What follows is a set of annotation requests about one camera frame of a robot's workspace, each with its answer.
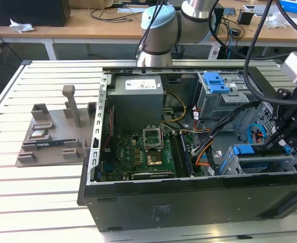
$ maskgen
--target gray floor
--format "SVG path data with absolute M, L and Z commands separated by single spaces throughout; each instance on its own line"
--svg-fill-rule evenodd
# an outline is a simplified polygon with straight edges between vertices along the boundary
M 21 61 L 2 44 L 3 53 L 0 54 L 0 93 L 9 82 Z M 23 60 L 48 60 L 47 52 L 42 44 L 13 44 L 12 48 Z M 100 59 L 134 59 L 136 45 L 93 44 L 93 55 L 87 55 L 85 44 L 56 44 L 55 50 L 60 60 L 100 60 Z M 184 59 L 207 59 L 210 46 L 186 45 Z M 261 54 L 262 48 L 256 48 Z

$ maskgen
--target blue cable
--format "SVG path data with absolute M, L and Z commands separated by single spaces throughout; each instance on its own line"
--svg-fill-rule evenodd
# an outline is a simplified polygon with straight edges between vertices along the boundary
M 254 142 L 253 142 L 252 135 L 251 135 L 251 128 L 252 128 L 253 126 L 256 126 L 256 127 L 260 128 L 263 137 L 264 137 L 264 138 L 267 137 L 266 129 L 265 129 L 263 126 L 261 126 L 261 125 L 259 125 L 259 124 L 250 124 L 250 125 L 248 125 L 248 128 L 247 128 L 247 134 L 246 134 L 246 136 L 248 137 L 248 142 L 249 142 L 249 143 L 254 143 Z
M 232 29 L 230 29 L 230 34 L 231 34 L 231 39 L 230 39 L 230 42 L 229 42 L 229 47 L 232 48 Z

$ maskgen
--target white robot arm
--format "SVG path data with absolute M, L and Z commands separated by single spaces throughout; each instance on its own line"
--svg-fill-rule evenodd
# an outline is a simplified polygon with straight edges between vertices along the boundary
M 213 0 L 186 0 L 181 11 L 166 5 L 146 9 L 142 16 L 143 34 L 140 54 L 136 56 L 137 66 L 172 66 L 172 45 L 198 43 L 210 38 L 208 14 L 212 5 Z M 156 8 L 160 11 L 151 23 Z

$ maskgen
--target gray peg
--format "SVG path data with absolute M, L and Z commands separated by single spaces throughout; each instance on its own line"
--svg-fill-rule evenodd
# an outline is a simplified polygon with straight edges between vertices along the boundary
M 64 85 L 62 94 L 67 98 L 69 107 L 71 109 L 72 116 L 74 118 L 74 121 L 76 123 L 77 128 L 81 127 L 81 120 L 80 120 L 80 114 L 79 110 L 77 108 L 76 101 L 74 99 L 74 93 L 76 89 L 74 85 Z

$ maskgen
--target green circuit board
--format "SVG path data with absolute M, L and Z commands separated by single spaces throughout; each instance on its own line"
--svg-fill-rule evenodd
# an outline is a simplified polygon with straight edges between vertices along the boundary
M 104 161 L 101 181 L 130 180 L 130 175 L 145 172 L 171 172 L 176 177 L 169 134 L 163 136 L 163 149 L 145 150 L 143 134 L 118 135 L 115 162 Z M 191 134 L 184 136 L 188 151 L 193 147 Z M 146 144 L 158 143 L 155 134 L 146 134 Z

